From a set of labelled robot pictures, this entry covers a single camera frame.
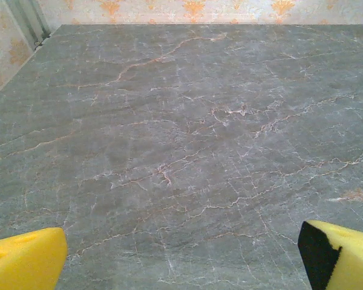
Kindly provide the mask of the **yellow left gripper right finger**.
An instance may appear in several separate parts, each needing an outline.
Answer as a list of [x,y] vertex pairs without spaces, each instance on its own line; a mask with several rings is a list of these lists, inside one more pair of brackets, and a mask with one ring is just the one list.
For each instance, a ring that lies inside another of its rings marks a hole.
[[298,248],[312,289],[363,289],[363,232],[308,220]]

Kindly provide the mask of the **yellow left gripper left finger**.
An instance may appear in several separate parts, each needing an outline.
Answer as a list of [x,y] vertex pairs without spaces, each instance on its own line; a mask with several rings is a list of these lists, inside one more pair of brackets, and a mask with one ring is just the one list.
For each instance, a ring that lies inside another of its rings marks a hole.
[[67,253],[58,227],[0,239],[0,289],[54,289]]

